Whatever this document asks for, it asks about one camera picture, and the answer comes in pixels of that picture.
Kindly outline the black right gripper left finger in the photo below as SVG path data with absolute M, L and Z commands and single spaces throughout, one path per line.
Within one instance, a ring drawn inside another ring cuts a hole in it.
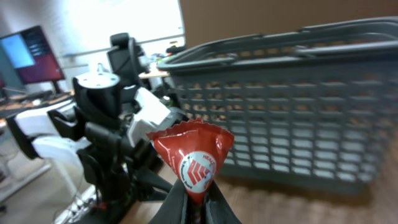
M 182 182 L 177 179 L 158 212 L 149 224 L 187 224 L 188 194 Z

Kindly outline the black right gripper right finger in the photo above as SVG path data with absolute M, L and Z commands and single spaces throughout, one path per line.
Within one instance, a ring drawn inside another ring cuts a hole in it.
M 241 224 L 224 198 L 221 190 L 213 181 L 204 199 L 205 224 Z

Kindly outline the red Nescafe stick sachet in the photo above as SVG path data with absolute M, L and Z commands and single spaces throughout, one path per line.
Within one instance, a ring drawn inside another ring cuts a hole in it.
M 193 202 L 192 220 L 199 223 L 205 193 L 223 166 L 234 135 L 202 119 L 190 119 L 147 137 L 184 185 Z

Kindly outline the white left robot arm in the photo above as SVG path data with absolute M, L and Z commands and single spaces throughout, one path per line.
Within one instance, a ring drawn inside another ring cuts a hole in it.
M 55 221 L 118 223 L 135 202 L 166 199 L 172 185 L 157 175 L 161 160 L 147 134 L 182 121 L 179 109 L 112 73 L 84 73 L 73 86 L 72 99 L 6 120 L 29 159 L 71 162 L 91 184 Z

